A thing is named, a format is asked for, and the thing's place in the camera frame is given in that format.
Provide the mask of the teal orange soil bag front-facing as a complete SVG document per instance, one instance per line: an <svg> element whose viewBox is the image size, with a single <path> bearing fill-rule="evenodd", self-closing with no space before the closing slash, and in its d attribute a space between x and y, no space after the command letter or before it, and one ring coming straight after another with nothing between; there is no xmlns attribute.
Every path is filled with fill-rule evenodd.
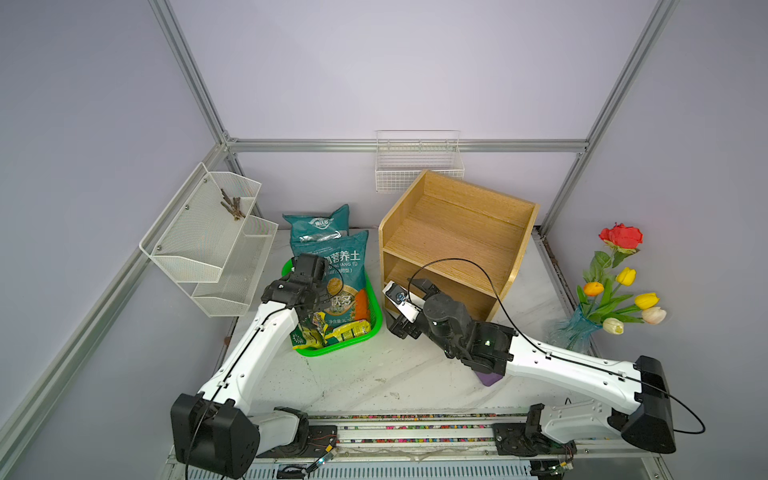
<svg viewBox="0 0 768 480"><path fill-rule="evenodd" d="M330 298L324 308L325 321L336 328L356 320L357 296L365 290L365 259L369 232L361 230L319 242L293 243L293 254L314 254L325 258L330 266L323 280L323 296Z"/></svg>

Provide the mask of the yellow green fertilizer packet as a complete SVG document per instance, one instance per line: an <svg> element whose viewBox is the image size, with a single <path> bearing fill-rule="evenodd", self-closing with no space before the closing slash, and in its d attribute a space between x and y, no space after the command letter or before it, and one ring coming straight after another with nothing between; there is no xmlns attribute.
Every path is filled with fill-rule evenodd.
<svg viewBox="0 0 768 480"><path fill-rule="evenodd" d="M315 312L311 318L300 323L291 333L290 339L294 350L319 350L327 346L326 333L328 324L325 313Z"/></svg>
<svg viewBox="0 0 768 480"><path fill-rule="evenodd" d="M346 323L329 331L324 339L328 345L346 342L351 339L363 337L371 331L371 324L367 320L357 320Z"/></svg>

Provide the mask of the teal orange soil bag back-facing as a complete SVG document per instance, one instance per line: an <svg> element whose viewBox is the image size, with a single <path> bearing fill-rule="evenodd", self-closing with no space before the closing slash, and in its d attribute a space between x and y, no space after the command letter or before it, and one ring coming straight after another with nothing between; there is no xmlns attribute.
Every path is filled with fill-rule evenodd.
<svg viewBox="0 0 768 480"><path fill-rule="evenodd" d="M291 242L313 243L338 239L349 234L349 205L344 204L326 215L284 214L289 224Z"/></svg>

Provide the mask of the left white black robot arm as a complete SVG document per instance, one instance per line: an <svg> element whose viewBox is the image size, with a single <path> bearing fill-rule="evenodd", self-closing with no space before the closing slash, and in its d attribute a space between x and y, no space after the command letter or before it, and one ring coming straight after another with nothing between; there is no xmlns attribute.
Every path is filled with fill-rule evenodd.
<svg viewBox="0 0 768 480"><path fill-rule="evenodd" d="M170 410L177 461L224 478L243 477L253 460L275 449L306 451L305 413L277 407L252 409L256 388L281 342L319 310L329 262L314 254L292 259L292 270L268 285L254 321L219 370L192 394L180 394Z"/></svg>

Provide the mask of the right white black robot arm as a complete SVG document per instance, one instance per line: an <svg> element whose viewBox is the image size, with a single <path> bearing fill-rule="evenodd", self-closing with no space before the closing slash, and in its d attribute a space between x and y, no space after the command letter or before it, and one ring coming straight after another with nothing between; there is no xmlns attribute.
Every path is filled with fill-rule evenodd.
<svg viewBox="0 0 768 480"><path fill-rule="evenodd" d="M513 375L547 382L585 396L581 403L530 406L524 424L496 424L501 454L533 457L574 452L582 439L620 438L644 451L671 454L675 433L661 363L641 356L634 362L591 357L524 336L513 327L473 319L467 307L426 279L418 297L389 282L385 298L397 310L391 333L427 336L449 359L488 379Z"/></svg>

